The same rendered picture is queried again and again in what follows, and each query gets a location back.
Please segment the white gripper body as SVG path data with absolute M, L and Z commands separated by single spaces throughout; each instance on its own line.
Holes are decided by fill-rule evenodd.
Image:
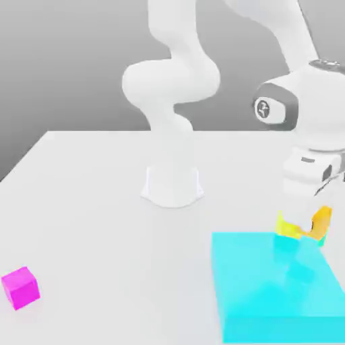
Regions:
M 318 184 L 305 181 L 282 182 L 282 216 L 287 223 L 304 232 L 311 231 L 317 187 Z

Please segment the small yellow cube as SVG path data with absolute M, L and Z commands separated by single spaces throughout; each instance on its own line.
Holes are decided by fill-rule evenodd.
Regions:
M 301 239 L 309 237 L 316 240 L 320 246 L 325 241 L 330 221 L 332 217 L 332 209 L 328 206 L 322 206 L 311 219 L 311 229 L 309 232 L 303 231 L 300 226 L 286 222 L 283 219 L 282 212 L 278 212 L 275 231 L 280 236 L 290 237 L 293 239 Z

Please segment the small magenta cube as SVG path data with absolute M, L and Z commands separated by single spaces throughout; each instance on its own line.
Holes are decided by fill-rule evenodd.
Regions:
M 1 283 L 7 299 L 15 310 L 40 298 L 38 282 L 26 266 L 2 276 Z

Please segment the large cyan box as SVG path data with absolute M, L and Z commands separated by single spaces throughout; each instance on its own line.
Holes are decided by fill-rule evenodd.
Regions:
M 225 344 L 345 344 L 345 291 L 317 241 L 215 232 L 211 261 Z

